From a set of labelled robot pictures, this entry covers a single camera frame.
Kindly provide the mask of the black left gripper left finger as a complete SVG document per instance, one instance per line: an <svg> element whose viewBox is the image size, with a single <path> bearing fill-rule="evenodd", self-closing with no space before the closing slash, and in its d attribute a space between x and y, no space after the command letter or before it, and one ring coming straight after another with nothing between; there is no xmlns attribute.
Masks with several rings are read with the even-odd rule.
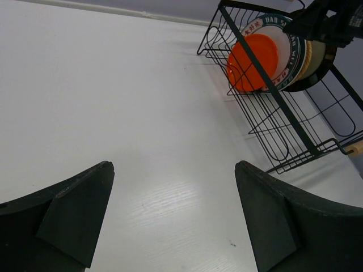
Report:
<svg viewBox="0 0 363 272"><path fill-rule="evenodd" d="M1 204L1 271L85 271L113 186L112 162Z"/></svg>

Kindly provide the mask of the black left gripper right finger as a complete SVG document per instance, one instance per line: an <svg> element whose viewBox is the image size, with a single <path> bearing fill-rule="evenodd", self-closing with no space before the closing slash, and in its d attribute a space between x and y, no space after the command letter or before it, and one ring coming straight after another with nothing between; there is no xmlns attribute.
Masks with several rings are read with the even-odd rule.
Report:
<svg viewBox="0 0 363 272"><path fill-rule="evenodd" d="M362 208L240 161L235 178L258 271L362 271Z"/></svg>

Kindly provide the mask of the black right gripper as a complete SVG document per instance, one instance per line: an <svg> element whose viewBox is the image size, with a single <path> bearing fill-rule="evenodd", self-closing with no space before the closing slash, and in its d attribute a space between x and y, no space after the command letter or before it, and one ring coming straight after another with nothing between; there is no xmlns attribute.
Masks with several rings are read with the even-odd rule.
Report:
<svg viewBox="0 0 363 272"><path fill-rule="evenodd" d="M344 48L362 39L362 1L312 1L282 31Z"/></svg>

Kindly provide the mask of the dark rimmed ceramic plate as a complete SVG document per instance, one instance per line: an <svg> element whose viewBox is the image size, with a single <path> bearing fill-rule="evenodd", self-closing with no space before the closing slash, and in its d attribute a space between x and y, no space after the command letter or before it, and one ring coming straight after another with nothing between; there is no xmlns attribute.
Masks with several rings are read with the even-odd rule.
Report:
<svg viewBox="0 0 363 272"><path fill-rule="evenodd" d="M334 64L337 47L319 41L307 41L311 47L311 60L305 72L292 84L284 88L284 92L299 92L316 85Z"/></svg>

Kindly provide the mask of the white plate blue lettered rim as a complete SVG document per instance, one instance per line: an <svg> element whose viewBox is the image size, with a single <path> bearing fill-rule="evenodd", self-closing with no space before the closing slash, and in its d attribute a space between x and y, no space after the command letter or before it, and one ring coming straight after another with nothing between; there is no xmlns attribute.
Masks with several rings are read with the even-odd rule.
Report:
<svg viewBox="0 0 363 272"><path fill-rule="evenodd" d="M273 75L270 76L275 87L282 83L284 70L288 64L292 42L282 30L292 19L279 14L264 14L251 21L243 30L244 37L263 35L273 41L278 60Z"/></svg>

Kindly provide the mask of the white plate green red rim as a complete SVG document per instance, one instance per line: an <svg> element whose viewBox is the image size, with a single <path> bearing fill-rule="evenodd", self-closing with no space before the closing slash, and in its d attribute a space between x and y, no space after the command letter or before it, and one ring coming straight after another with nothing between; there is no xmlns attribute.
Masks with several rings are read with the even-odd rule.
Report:
<svg viewBox="0 0 363 272"><path fill-rule="evenodd" d="M292 49L286 69L284 70L284 78L278 86L278 90L282 91L292 85L299 78L302 71L307 54L307 42L299 37L288 35L292 42Z"/></svg>

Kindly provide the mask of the woven bamboo plate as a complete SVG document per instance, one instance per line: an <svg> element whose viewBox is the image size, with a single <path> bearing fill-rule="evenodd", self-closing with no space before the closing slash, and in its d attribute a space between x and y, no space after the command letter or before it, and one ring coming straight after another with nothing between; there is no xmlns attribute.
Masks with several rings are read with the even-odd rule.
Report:
<svg viewBox="0 0 363 272"><path fill-rule="evenodd" d="M313 54L312 42L309 40L306 40L305 60L304 60L304 63L302 65L302 68L301 68L299 74L297 75L297 77L295 78L295 80L293 82L300 80L300 78L304 75L304 73L306 72L306 70L311 62L312 54Z"/></svg>

